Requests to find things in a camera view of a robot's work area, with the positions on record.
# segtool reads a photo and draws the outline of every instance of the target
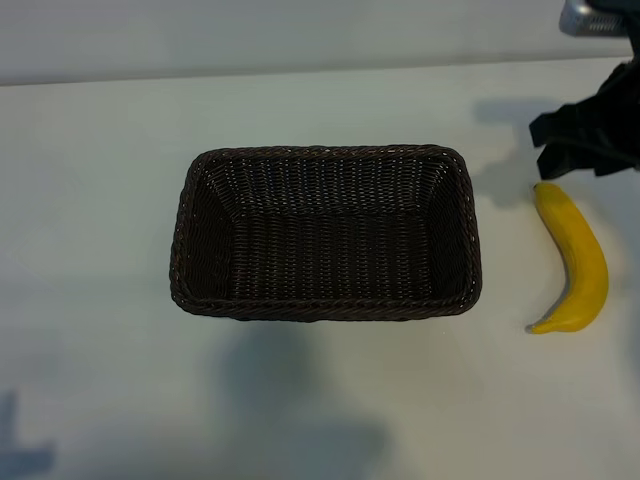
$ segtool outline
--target white wall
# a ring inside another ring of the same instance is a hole
[[[563,0],[3,0],[0,83],[627,55]]]

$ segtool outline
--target dark brown wicker basket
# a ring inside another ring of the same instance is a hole
[[[214,150],[171,250],[184,310],[241,320],[409,320],[480,295],[464,160],[435,145]]]

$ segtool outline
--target rectangular basket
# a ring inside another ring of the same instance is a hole
[[[480,295],[471,181],[435,145],[214,150],[192,164],[171,249],[187,312],[409,320]]]

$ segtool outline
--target metal device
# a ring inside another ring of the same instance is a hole
[[[572,37],[626,37],[624,16],[596,10],[586,0],[566,0],[560,30]]]
[[[596,176],[640,170],[640,0],[565,0],[560,30],[574,37],[628,37],[634,58],[595,95],[536,118],[529,130],[543,180],[572,170]]]

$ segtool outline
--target yellow banana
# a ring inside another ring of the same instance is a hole
[[[562,189],[552,183],[534,187],[536,208],[569,271],[569,293],[531,333],[577,332],[595,320],[609,291],[607,262],[586,220]]]

